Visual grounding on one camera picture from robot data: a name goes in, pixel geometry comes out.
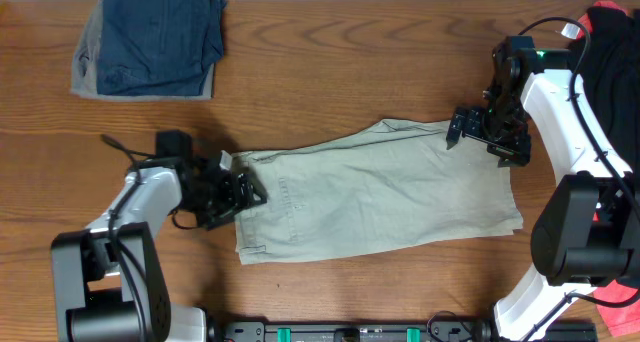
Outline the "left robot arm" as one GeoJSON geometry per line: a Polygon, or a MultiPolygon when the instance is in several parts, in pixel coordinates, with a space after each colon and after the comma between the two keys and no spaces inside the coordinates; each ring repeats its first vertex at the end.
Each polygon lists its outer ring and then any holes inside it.
{"type": "Polygon", "coordinates": [[[196,228],[212,230],[266,201],[250,172],[233,170],[226,152],[134,160],[100,217],[52,241],[59,340],[222,340],[204,309],[170,300],[154,238],[178,211],[192,213],[196,228]]]}

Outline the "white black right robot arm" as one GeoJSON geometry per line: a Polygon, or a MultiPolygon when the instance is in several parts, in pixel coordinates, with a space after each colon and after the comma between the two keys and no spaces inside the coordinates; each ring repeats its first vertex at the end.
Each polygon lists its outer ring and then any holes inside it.
{"type": "Polygon", "coordinates": [[[455,110],[448,147],[483,142],[500,166],[531,157],[535,123],[557,187],[531,232],[533,264],[475,324],[476,341],[534,341],[575,300],[612,282],[639,287],[639,205],[631,167],[616,153],[577,87],[567,50],[540,50],[531,37],[509,36],[493,52],[485,108],[455,110]]]}

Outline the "khaki shorts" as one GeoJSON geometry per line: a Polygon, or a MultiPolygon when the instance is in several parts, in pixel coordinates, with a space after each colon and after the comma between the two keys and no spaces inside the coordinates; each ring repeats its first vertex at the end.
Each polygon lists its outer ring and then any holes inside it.
{"type": "Polygon", "coordinates": [[[267,194],[235,219],[244,265],[354,257],[523,226],[510,172],[484,144],[446,144],[448,122],[383,119],[356,134],[236,162],[267,194]]]}

